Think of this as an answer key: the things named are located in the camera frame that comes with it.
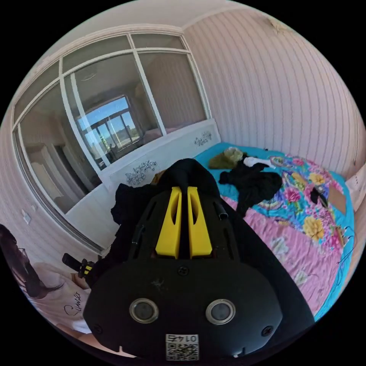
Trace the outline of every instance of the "qr code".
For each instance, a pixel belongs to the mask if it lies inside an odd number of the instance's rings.
[[[167,343],[168,361],[197,361],[198,343]]]

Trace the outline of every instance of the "person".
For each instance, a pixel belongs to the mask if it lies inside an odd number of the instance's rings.
[[[25,249],[17,246],[10,230],[0,224],[0,248],[14,278],[30,303],[50,323],[78,340],[107,352],[134,357],[102,346],[83,318],[90,288],[77,273],[68,273],[47,263],[30,264]]]

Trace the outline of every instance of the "bed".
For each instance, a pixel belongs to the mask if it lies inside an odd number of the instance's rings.
[[[230,146],[235,145],[215,144],[195,158],[214,176],[222,198],[236,209],[237,189],[219,184],[223,170],[208,168],[208,161]],[[289,272],[317,321],[337,300],[351,262],[354,214],[345,180],[301,157],[236,147],[249,156],[270,159],[275,168],[265,168],[264,171],[282,176],[282,188],[274,198],[249,209],[244,220]],[[326,198],[330,187],[341,192],[346,198],[345,214],[331,204],[328,210],[320,203],[315,205],[310,200],[315,185],[323,189]]]

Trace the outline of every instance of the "glass pane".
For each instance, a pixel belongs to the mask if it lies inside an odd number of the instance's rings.
[[[93,70],[95,76],[85,80]],[[100,169],[161,136],[132,54],[98,61],[65,78],[81,138]],[[77,107],[79,95],[85,117]]]
[[[180,37],[168,34],[133,34],[133,43],[136,48],[166,47],[184,49]]]
[[[14,122],[18,119],[20,114],[24,111],[26,106],[32,99],[48,84],[58,78],[58,62],[51,65],[43,73],[41,73],[35,81],[25,90],[14,107]]]
[[[167,133],[206,119],[187,55],[139,56]]]
[[[123,146],[130,144],[132,139],[130,138],[129,131],[127,131],[125,129],[121,116],[108,120],[107,126],[112,134],[112,139],[113,139],[115,145],[119,149]]]
[[[20,128],[33,173],[63,213],[101,183],[71,129],[59,83],[35,103]]]
[[[130,48],[130,43],[125,35],[91,43],[63,58],[63,72],[95,57],[116,51],[128,50]]]

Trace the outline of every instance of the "label sticker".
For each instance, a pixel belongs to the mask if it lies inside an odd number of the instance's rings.
[[[167,361],[198,361],[198,334],[166,334]]]

